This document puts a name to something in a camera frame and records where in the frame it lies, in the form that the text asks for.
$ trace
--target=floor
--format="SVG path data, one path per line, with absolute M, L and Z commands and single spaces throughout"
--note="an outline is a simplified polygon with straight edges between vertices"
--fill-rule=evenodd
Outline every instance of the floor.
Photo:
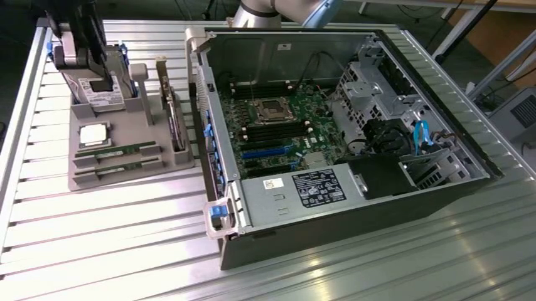
M 222 0 L 218 2 L 218 11 L 216 11 L 217 7 L 213 7 L 213 19 L 224 20 L 226 16 L 234 14 L 238 2 L 236 0 Z M 205 10 L 204 3 L 206 1 L 196 1 L 196 3 L 189 1 L 188 3 L 190 13 L 184 6 L 181 13 L 173 1 L 168 1 L 168 5 L 170 5 L 169 9 L 160 6 L 158 10 L 153 12 L 145 10 L 142 7 L 137 7 L 137 4 L 118 7 L 115 2 L 102 0 L 99 1 L 99 11 L 103 19 L 182 19 L 182 14 L 186 18 L 190 18 L 192 15 L 193 19 L 201 19 L 201 13 Z M 428 44 L 432 35 L 444 22 L 440 18 L 442 9 L 439 8 L 419 9 L 418 7 L 410 7 L 408 9 L 395 5 L 373 4 L 369 6 L 367 16 L 359 14 L 359 9 L 360 3 L 345 2 L 333 22 L 399 24 L 402 28 L 412 32 L 423 45 Z M 2 7 L 0 4 L 0 65 L 3 66 L 3 72 L 0 73 L 0 122 L 5 124 L 9 124 L 11 119 L 13 106 L 18 96 L 38 15 L 39 9 L 37 8 Z M 451 26 L 447 24 L 430 46 L 430 51 L 435 50 L 450 29 Z M 466 87 L 470 81 L 475 82 L 483 78 L 494 66 L 472 45 L 464 41 L 443 67 L 458 84 Z M 498 93 L 499 97 L 508 98 L 514 93 L 512 89 L 502 90 Z M 0 145 L 5 133 L 6 131 L 0 133 Z

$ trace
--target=power supply label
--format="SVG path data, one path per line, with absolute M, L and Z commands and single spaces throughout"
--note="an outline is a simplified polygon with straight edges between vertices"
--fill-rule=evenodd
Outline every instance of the power supply label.
M 331 204 L 347 199 L 333 169 L 293 176 L 300 200 L 305 208 Z

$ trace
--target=gray parts holder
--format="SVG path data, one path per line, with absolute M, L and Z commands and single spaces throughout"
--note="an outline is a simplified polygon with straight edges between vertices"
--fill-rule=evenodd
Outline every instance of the gray parts holder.
M 161 96 L 149 97 L 145 89 L 148 67 L 145 64 L 133 64 L 130 70 L 140 93 L 137 98 L 125 99 L 126 110 L 97 113 L 89 103 L 71 104 L 69 188 L 73 191 L 196 165 L 180 104 L 177 116 L 185 150 L 176 151 Z M 82 143 L 81 128 L 98 124 L 106 126 L 106 139 L 97 142 L 97 146 Z M 87 152 L 98 154 L 85 156 Z

